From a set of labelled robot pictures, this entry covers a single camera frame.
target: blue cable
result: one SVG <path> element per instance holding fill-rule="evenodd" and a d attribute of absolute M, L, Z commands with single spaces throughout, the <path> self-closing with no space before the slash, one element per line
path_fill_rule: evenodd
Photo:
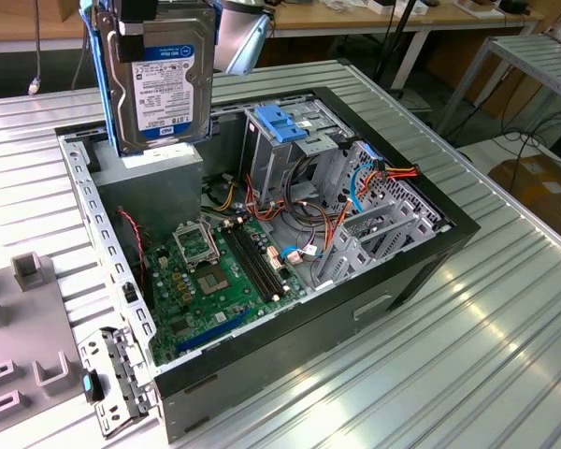
<path fill-rule="evenodd" d="M 363 164 L 362 166 L 356 168 L 352 174 L 352 181 L 349 188 L 349 193 L 350 193 L 350 197 L 352 198 L 353 205 L 355 206 L 358 212 L 362 212 L 364 210 L 362 209 L 362 205 L 359 204 L 359 200 L 357 199 L 357 195 L 355 194 L 355 181 L 357 180 L 357 173 L 359 173 L 359 170 L 368 167 L 374 167 L 374 164 L 372 164 L 371 162 L 368 162 L 367 164 Z"/>
<path fill-rule="evenodd" d="M 296 246 L 290 246 L 288 248 L 285 248 L 284 250 L 282 250 L 282 253 L 280 253 L 280 258 L 284 259 L 288 253 L 290 253 L 291 251 L 297 251 L 299 248 L 297 248 Z"/>

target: hard drive label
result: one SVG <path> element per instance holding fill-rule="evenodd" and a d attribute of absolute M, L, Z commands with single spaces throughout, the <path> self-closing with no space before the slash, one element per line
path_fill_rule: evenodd
<path fill-rule="evenodd" d="M 194 117 L 194 86 L 186 79 L 194 47 L 148 47 L 145 57 L 133 63 L 138 128 L 147 138 L 180 134 Z"/>

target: desk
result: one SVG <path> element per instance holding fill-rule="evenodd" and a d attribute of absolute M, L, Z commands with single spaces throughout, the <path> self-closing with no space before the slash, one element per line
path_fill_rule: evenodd
<path fill-rule="evenodd" d="M 352 66 L 213 85 L 214 104 L 328 86 L 482 229 L 402 308 L 174 445 L 155 413 L 104 442 L 81 395 L 0 447 L 561 447 L 561 238 Z M 0 267 L 51 256 L 77 340 L 120 322 L 53 128 L 97 120 L 96 89 L 0 99 Z"/>
<path fill-rule="evenodd" d="M 431 31 L 467 30 L 481 28 L 519 28 L 521 34 L 532 33 L 544 16 L 532 11 L 528 16 L 507 14 L 507 19 L 478 19 L 443 0 L 438 7 L 431 7 L 424 16 L 411 16 L 406 32 L 415 36 L 401 63 L 393 89 L 401 89 L 410 75 L 413 65 Z M 313 5 L 282 4 L 277 7 L 274 30 L 269 37 L 339 36 L 386 32 L 389 15 L 376 14 L 365 7 L 350 12 L 337 12 L 315 2 Z M 398 18 L 395 17 L 393 29 Z M 81 47 L 82 23 L 78 16 L 71 16 L 64 23 L 40 24 L 42 50 L 64 50 Z M 30 18 L 0 13 L 0 52 L 34 51 L 34 25 Z"/>

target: metal shelf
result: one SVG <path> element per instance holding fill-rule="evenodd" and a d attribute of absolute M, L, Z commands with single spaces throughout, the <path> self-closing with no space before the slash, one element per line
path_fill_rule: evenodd
<path fill-rule="evenodd" d="M 439 134 L 445 131 L 457 106 L 490 53 L 499 56 L 505 64 L 496 72 L 499 76 L 488 81 L 490 87 L 485 88 L 479 98 L 490 94 L 498 79 L 505 73 L 507 65 L 513 65 L 561 95 L 561 43 L 543 35 L 488 37 L 453 92 L 437 127 Z"/>
<path fill-rule="evenodd" d="M 214 100 L 326 85 L 482 230 L 404 308 L 173 447 L 561 447 L 561 238 L 360 72 L 337 62 L 217 77 Z M 52 129 L 102 118 L 96 90 L 0 100 L 0 267 L 52 256 L 77 339 L 117 325 Z M 0 447 L 105 447 L 82 397 Z M 166 447 L 156 416 L 108 447 Z"/>

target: wooden shelf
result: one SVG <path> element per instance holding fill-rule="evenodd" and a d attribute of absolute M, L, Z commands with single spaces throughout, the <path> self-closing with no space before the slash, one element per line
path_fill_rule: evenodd
<path fill-rule="evenodd" d="M 514 14 L 506 14 L 507 21 L 519 22 L 520 16 Z M 528 22 L 541 21 L 544 16 L 538 12 L 532 11 L 529 16 L 523 16 Z M 338 12 L 322 3 L 315 2 L 313 5 L 280 5 L 276 8 L 275 23 L 279 30 L 291 29 L 311 29 L 311 28 L 358 28 L 370 26 L 387 25 L 390 20 L 389 14 L 376 14 L 366 7 L 356 7 L 353 11 Z M 399 18 L 395 16 L 393 24 L 399 22 Z M 446 3 L 443 0 L 438 7 L 430 7 L 424 16 L 411 16 L 408 24 L 473 24 L 473 23 L 495 23 L 503 22 L 502 17 L 490 19 L 478 19 L 464 10 Z"/>
<path fill-rule="evenodd" d="M 528 22 L 537 22 L 544 16 L 532 11 L 529 16 L 507 14 L 508 22 L 518 22 L 520 17 Z M 503 22 L 503 18 L 477 19 L 455 5 L 443 3 L 431 7 L 424 16 L 411 16 L 410 25 L 466 25 Z M 379 15 L 364 7 L 353 11 L 337 12 L 315 2 L 312 5 L 282 4 L 276 8 L 275 25 L 278 30 L 305 30 L 322 28 L 357 28 L 383 26 L 389 23 L 389 15 Z M 81 38 L 83 24 L 78 14 L 73 14 L 65 22 L 40 21 L 42 39 Z M 33 19 L 0 12 L 0 41 L 33 40 L 35 27 Z"/>

